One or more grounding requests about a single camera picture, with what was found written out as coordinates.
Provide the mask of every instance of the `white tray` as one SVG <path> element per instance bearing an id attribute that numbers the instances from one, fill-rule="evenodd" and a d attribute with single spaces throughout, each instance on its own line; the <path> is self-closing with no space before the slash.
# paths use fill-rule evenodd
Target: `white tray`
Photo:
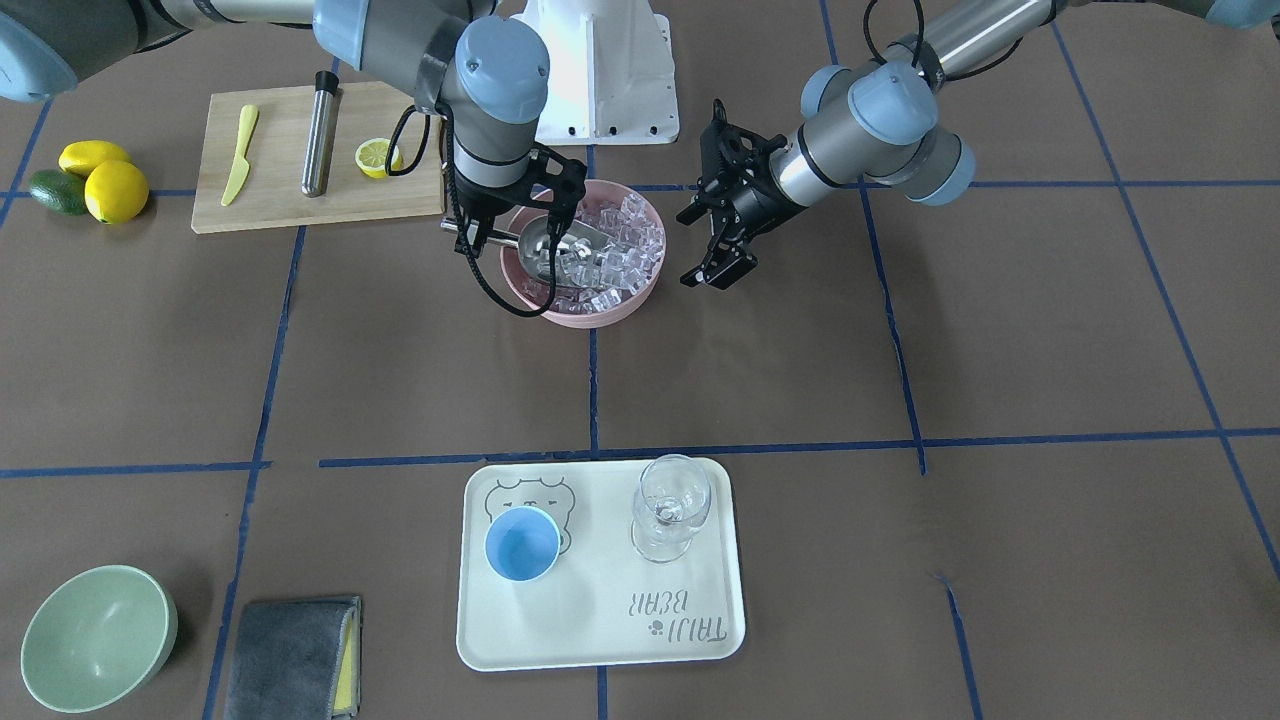
<path id="1" fill-rule="evenodd" d="M 648 460 L 490 465 L 462 502 L 458 656 L 474 670 L 722 660 L 746 637 L 728 473 L 712 475 L 712 514 L 684 557 L 658 565 L 631 544 L 631 496 Z M 493 518 L 536 505 L 562 530 L 549 573 L 513 583 L 489 566 Z"/>

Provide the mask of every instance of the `yellow lemon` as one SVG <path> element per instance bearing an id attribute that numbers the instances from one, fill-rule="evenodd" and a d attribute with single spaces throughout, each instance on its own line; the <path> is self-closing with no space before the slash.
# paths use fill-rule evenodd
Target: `yellow lemon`
<path id="1" fill-rule="evenodd" d="M 84 206 L 99 222 L 132 220 L 147 204 L 150 188 L 142 170 L 122 160 L 108 160 L 84 183 Z"/>
<path id="2" fill-rule="evenodd" d="M 360 167 L 360 172 L 371 178 L 387 177 L 387 149 L 390 146 L 392 141 L 385 137 L 361 142 L 360 147 L 356 149 L 356 165 Z M 404 167 L 404 159 L 401 158 L 399 147 L 397 147 L 392 154 L 392 169 L 398 170 L 402 167 Z"/>
<path id="3" fill-rule="evenodd" d="M 63 149 L 58 167 L 63 170 L 87 178 L 95 168 L 108 160 L 132 163 L 129 154 L 114 142 L 105 140 L 82 140 Z"/>

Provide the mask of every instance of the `wooden cutting board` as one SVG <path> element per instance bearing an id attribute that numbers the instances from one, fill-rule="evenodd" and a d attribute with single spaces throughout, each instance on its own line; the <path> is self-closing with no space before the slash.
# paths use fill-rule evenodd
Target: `wooden cutting board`
<path id="1" fill-rule="evenodd" d="M 371 137 L 389 137 L 401 113 L 412 104 L 407 95 L 380 82 L 340 86 L 328 191 L 320 197 L 302 195 L 314 99 L 314 86 L 220 92 L 210 99 L 191 229 L 211 233 L 444 213 L 439 118 L 431 118 L 428 150 L 408 176 L 372 179 L 356 167 L 356 147 Z M 257 105 L 260 111 L 246 152 L 248 179 L 236 200 L 223 208 L 244 105 Z M 417 152 L 421 123 L 420 118 L 410 120 L 401 136 L 406 165 Z"/>

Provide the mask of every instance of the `knife handle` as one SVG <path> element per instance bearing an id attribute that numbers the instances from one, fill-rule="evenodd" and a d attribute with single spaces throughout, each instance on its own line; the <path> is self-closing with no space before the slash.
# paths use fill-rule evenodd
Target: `knife handle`
<path id="1" fill-rule="evenodd" d="M 257 124 L 257 105 L 244 105 L 241 108 L 241 127 L 236 132 L 236 156 L 243 158 L 248 150 L 248 138 L 253 136 L 253 126 Z"/>

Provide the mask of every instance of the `mint green bowl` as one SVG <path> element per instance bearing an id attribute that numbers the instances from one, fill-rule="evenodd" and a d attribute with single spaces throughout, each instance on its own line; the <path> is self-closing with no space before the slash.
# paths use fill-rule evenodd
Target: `mint green bowl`
<path id="1" fill-rule="evenodd" d="M 22 680 L 41 705 L 88 712 L 150 680 L 178 633 L 160 583 L 137 568 L 104 565 L 63 583 L 22 638 Z"/>

